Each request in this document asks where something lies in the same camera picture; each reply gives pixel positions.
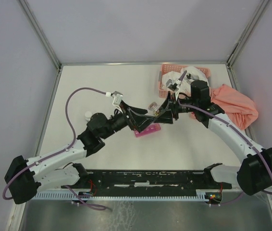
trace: pink towel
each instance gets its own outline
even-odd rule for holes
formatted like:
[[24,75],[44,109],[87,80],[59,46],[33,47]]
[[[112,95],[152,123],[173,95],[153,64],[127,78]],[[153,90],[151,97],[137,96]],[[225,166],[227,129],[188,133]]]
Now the pink towel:
[[219,88],[211,89],[210,92],[211,102],[219,105],[241,130],[245,130],[258,118],[255,103],[228,85],[223,84]]

